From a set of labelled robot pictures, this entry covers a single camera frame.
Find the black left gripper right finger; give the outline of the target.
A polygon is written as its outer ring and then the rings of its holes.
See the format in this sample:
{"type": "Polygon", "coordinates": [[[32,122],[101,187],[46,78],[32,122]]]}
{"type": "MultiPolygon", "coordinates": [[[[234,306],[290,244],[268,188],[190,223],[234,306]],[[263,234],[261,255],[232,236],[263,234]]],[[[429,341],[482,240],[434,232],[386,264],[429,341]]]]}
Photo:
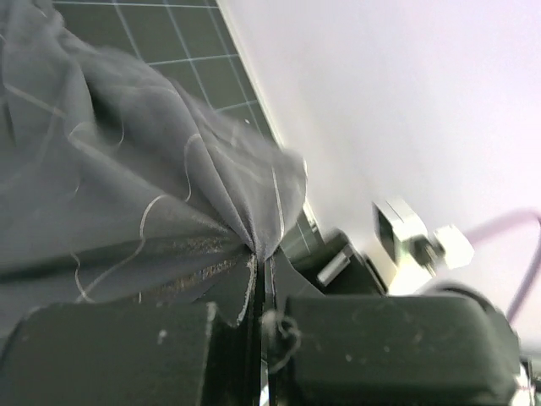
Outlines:
{"type": "Polygon", "coordinates": [[[261,324],[272,405],[511,405],[520,345],[456,283],[418,294],[324,296],[281,254],[265,263],[261,324]]]}

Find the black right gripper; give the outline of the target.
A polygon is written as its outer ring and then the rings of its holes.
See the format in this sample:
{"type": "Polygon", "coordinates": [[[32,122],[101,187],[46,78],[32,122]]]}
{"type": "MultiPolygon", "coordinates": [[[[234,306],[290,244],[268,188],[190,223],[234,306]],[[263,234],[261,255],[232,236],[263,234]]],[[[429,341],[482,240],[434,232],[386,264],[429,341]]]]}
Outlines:
{"type": "Polygon", "coordinates": [[[325,295],[385,296],[387,286],[373,262],[359,253],[350,238],[334,229],[327,240],[295,255],[292,266],[325,295]]]}

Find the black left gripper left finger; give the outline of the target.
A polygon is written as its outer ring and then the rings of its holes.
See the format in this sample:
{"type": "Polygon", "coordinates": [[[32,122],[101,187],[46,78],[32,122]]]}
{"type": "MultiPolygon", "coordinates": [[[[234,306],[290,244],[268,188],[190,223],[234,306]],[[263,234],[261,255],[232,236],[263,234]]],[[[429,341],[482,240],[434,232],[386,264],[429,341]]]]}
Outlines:
{"type": "Polygon", "coordinates": [[[56,304],[1,352],[4,405],[256,405],[259,264],[238,259],[193,302],[56,304]]]}

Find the dark grey checked pillowcase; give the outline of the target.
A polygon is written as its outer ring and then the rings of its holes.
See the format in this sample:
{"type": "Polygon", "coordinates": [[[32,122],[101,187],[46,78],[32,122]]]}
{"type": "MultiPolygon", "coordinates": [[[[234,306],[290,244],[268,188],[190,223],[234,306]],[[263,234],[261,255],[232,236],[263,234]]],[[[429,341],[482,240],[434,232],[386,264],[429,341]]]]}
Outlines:
{"type": "Polygon", "coordinates": [[[1,334],[56,303],[191,302],[269,259],[303,159],[49,1],[1,4],[1,334]]]}

